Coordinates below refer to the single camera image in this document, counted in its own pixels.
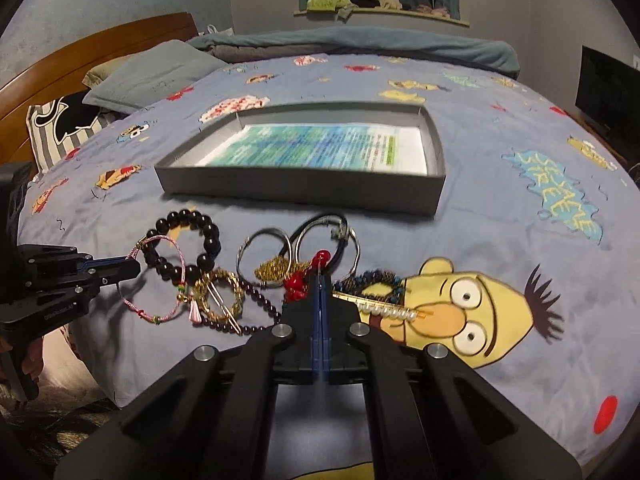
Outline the pearl gold hair clip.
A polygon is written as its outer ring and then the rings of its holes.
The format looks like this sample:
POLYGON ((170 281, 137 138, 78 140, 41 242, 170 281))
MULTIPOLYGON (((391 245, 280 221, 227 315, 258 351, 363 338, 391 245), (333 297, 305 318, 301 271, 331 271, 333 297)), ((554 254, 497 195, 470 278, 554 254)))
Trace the pearl gold hair clip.
POLYGON ((361 314, 377 315, 382 316, 382 318, 393 318, 394 320, 409 322, 413 322, 417 318, 430 318, 434 315, 431 311, 425 312, 418 309, 409 309, 398 306, 397 304, 389 304, 388 302, 344 294, 344 292, 332 292, 332 295, 336 299, 351 302, 357 307, 361 314))

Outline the dark garnet bead strand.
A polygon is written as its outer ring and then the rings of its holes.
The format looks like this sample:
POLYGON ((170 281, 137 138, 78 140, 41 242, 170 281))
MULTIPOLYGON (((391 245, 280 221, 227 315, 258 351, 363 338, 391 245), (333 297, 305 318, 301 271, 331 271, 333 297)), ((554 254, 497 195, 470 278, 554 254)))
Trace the dark garnet bead strand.
POLYGON ((256 287, 244 278, 239 278, 235 273, 210 271, 196 282, 195 290, 198 292, 198 312, 203 324, 215 332, 249 337, 264 332, 280 321, 280 312, 273 303, 256 287), (219 283, 229 286, 233 296, 231 304, 226 304, 224 301, 217 287, 219 283), (242 315, 246 300, 260 307, 270 319, 270 323, 262 326, 243 322, 242 315))

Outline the striped cartoon pillow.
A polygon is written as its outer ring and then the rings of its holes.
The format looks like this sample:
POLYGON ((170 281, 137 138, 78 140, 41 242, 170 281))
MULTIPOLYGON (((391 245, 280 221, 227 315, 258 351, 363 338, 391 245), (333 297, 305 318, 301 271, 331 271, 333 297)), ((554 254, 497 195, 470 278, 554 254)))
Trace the striped cartoon pillow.
POLYGON ((28 108, 26 126, 40 174, 46 174, 81 144, 118 119, 108 110, 85 104, 87 93, 88 90, 75 92, 28 108))

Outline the grey shallow cardboard tray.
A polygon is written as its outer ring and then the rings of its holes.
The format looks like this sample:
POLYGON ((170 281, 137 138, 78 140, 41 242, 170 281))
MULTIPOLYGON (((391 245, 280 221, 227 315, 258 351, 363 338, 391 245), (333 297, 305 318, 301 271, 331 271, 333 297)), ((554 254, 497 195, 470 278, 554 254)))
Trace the grey shallow cardboard tray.
POLYGON ((311 102, 215 119, 155 166, 167 194, 436 214, 444 150, 418 104, 311 102))

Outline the grey pillow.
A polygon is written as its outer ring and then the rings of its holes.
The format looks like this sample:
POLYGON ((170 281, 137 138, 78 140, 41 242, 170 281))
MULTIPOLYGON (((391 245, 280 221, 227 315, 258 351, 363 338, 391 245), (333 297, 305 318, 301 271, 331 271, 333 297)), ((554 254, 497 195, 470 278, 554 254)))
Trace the grey pillow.
POLYGON ((84 103, 131 115, 227 66, 186 42, 165 41, 127 58, 86 94, 84 103))

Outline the blue cartoon print bedspread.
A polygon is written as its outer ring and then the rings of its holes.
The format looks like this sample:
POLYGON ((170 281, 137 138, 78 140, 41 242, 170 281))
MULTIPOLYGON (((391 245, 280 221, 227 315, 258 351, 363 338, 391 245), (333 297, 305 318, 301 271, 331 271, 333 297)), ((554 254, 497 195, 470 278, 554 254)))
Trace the blue cartoon print bedspread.
POLYGON ((484 70, 376 55, 276 58, 216 70, 109 125, 33 183, 23 243, 126 254, 183 208, 220 231, 218 266, 246 276, 316 206, 178 197, 155 166, 237 110, 311 102, 422 105, 446 180, 433 218, 343 208, 357 274, 406 281, 400 302, 434 313, 383 320, 417 347, 448 347, 585 464, 639 402, 639 191, 606 149, 547 99, 484 70))

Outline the printed paper sheet in tray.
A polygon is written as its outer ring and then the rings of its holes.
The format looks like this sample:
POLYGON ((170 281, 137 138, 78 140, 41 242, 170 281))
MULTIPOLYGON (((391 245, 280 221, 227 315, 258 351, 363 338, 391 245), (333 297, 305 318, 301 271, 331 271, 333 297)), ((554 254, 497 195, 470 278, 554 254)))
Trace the printed paper sheet in tray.
POLYGON ((420 129, 378 124, 250 125, 197 165, 428 174, 420 129))

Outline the wooden headboard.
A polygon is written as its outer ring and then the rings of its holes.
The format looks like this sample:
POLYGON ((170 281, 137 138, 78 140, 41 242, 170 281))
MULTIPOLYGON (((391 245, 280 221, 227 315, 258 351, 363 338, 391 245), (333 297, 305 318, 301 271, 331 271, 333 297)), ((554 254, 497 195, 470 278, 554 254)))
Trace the wooden headboard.
POLYGON ((26 127, 31 105, 82 90, 82 78, 94 66, 171 39, 186 41, 197 34, 188 12, 153 16, 96 32, 35 62, 1 87, 2 162, 34 159, 26 127))

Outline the teal folded blanket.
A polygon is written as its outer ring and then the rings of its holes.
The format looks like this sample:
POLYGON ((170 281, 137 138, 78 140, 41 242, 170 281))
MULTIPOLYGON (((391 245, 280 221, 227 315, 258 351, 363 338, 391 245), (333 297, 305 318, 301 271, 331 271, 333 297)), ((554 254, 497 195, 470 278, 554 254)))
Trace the teal folded blanket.
POLYGON ((504 41, 380 26, 336 25, 234 36, 214 32, 188 44, 228 63, 318 53, 374 54, 492 70, 512 78, 521 71, 518 54, 504 41))

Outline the wooden window shelf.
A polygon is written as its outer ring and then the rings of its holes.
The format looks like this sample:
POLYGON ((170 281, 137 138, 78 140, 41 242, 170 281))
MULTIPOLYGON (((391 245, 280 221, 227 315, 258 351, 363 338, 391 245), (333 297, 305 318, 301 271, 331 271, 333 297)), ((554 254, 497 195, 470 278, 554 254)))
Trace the wooden window shelf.
POLYGON ((352 16, 357 14, 371 14, 371 15, 387 15, 387 16, 396 16, 396 18, 418 18, 419 20, 429 20, 439 23, 450 24, 454 26, 460 26, 464 28, 470 28, 471 24, 467 21, 463 20, 455 20, 454 18, 450 18, 449 16, 445 16, 442 14, 433 14, 433 13, 421 13, 416 11, 406 11, 406 10, 394 10, 389 8, 381 8, 378 6, 377 8, 360 8, 359 6, 348 6, 346 9, 336 10, 336 11, 295 11, 293 13, 294 18, 300 18, 304 16, 308 18, 308 16, 318 16, 318 18, 328 18, 330 15, 334 15, 337 18, 341 18, 342 20, 348 21, 352 16))

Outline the green cloth on shelf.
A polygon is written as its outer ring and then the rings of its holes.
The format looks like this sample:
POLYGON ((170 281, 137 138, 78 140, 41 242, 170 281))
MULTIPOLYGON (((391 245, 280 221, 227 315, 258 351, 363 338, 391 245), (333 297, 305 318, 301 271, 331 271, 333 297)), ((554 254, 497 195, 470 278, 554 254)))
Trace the green cloth on shelf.
POLYGON ((356 4, 352 0, 307 0, 307 12, 340 12, 343 10, 352 10, 356 8, 356 4))

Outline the black monitor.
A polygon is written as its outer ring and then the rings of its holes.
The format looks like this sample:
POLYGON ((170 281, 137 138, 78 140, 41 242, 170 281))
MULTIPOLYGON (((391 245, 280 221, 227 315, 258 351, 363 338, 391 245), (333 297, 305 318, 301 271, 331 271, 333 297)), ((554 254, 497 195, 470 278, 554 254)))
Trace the black monitor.
POLYGON ((639 135, 640 73, 607 54, 582 47, 575 105, 621 138, 639 135))

